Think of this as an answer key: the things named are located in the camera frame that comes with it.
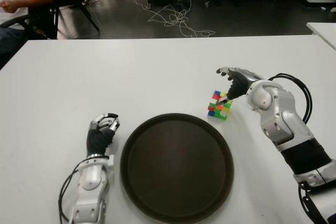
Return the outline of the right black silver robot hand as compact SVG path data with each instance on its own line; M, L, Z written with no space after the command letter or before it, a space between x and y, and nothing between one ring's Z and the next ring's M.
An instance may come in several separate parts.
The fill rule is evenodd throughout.
M227 75L228 81L232 82L226 95L220 98L216 105L225 104L230 100L245 95L254 82L264 79L254 72L236 67L221 67L216 70L216 73L221 76Z

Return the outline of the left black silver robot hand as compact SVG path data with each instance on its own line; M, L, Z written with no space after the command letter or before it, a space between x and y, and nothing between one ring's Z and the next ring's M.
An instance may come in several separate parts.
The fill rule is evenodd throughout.
M119 116L104 113L90 122L86 140L87 156L93 154L103 156L113 142L113 137L120 126Z

